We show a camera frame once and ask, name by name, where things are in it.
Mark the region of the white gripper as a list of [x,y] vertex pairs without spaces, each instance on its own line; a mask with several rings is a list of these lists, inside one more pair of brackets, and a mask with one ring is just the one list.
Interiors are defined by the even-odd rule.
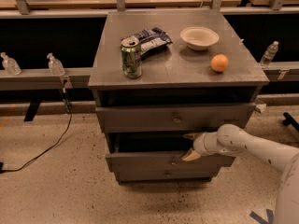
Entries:
[[218,151],[217,133],[185,133],[184,138],[193,140],[193,148],[182,157],[184,161],[194,161],[201,156],[216,154]]

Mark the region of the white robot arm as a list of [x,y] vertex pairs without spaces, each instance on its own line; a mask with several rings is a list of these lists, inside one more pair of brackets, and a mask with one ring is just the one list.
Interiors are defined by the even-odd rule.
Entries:
[[192,147],[181,158],[194,161],[204,156],[242,154],[269,164],[282,173],[273,224],[299,224],[299,148],[253,136],[233,124],[224,124],[216,132],[188,133]]

